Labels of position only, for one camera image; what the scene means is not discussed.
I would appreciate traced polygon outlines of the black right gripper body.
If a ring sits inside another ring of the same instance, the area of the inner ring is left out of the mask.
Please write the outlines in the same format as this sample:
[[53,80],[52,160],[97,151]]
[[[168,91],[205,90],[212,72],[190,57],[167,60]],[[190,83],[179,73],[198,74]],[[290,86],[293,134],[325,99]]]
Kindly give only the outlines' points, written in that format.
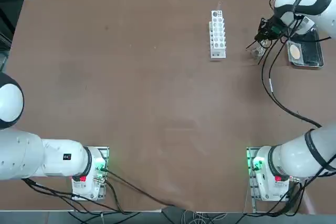
[[267,38],[279,38],[284,32],[285,25],[280,19],[269,19],[267,21]]

